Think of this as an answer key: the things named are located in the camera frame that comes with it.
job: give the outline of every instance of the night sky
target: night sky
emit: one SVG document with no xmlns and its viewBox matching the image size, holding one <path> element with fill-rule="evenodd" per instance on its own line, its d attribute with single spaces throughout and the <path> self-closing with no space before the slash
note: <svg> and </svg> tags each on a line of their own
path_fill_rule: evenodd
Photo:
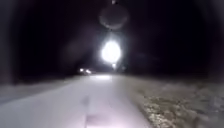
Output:
<svg viewBox="0 0 224 128">
<path fill-rule="evenodd" d="M 127 24 L 114 31 L 125 46 L 127 73 L 208 74 L 217 40 L 212 11 L 203 12 L 193 0 L 120 0 L 118 4 L 130 15 Z M 94 58 L 108 34 L 98 20 L 107 5 L 104 0 L 18 3 L 11 30 L 17 79 L 72 76 L 83 65 L 103 70 Z"/>
</svg>

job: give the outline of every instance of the distant light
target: distant light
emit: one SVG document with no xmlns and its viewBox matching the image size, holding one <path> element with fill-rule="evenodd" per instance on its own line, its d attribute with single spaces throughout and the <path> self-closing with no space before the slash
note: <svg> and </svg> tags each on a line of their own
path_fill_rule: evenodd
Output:
<svg viewBox="0 0 224 128">
<path fill-rule="evenodd" d="M 87 69 L 87 70 L 86 70 L 86 73 L 87 73 L 87 74 L 91 74 L 92 72 L 91 72 L 89 69 Z"/>
<path fill-rule="evenodd" d="M 114 40 L 108 41 L 101 51 L 101 57 L 107 63 L 117 63 L 121 58 L 121 49 L 119 44 Z"/>
<path fill-rule="evenodd" d="M 117 65 L 116 64 L 112 64 L 113 69 L 116 69 Z"/>
<path fill-rule="evenodd" d="M 80 72 L 83 72 L 83 71 L 84 71 L 84 69 L 83 69 L 83 68 L 80 68 L 80 69 L 79 69 L 79 71 L 80 71 Z"/>
</svg>

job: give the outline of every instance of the roadside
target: roadside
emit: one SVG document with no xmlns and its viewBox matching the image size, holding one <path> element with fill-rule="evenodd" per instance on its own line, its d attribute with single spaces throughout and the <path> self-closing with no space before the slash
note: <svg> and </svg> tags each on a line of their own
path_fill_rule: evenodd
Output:
<svg viewBox="0 0 224 128">
<path fill-rule="evenodd" d="M 123 85 L 155 128 L 221 128 L 224 87 L 202 81 L 125 77 Z"/>
</svg>

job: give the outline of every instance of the road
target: road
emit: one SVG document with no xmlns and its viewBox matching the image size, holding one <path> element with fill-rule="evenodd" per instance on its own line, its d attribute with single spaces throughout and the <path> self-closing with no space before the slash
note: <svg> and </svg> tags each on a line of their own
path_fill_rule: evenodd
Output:
<svg viewBox="0 0 224 128">
<path fill-rule="evenodd" d="M 90 76 L 0 106 L 1 128 L 151 128 L 111 76 Z"/>
</svg>

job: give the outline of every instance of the bright light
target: bright light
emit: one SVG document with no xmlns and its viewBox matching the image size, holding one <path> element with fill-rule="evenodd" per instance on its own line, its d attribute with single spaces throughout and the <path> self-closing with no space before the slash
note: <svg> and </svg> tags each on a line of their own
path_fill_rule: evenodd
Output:
<svg viewBox="0 0 224 128">
<path fill-rule="evenodd" d="M 87 74 L 91 74 L 92 72 L 89 69 L 86 69 Z"/>
<path fill-rule="evenodd" d="M 110 75 L 97 75 L 94 77 L 95 77 L 95 79 L 98 79 L 98 80 L 110 80 L 111 79 Z"/>
<path fill-rule="evenodd" d="M 80 68 L 80 69 L 79 69 L 79 71 L 80 71 L 80 72 L 83 72 L 83 71 L 84 71 L 84 69 L 83 69 L 83 68 Z"/>
<path fill-rule="evenodd" d="M 108 41 L 101 51 L 101 57 L 108 63 L 117 63 L 121 58 L 121 49 L 118 43 L 114 40 Z"/>
</svg>

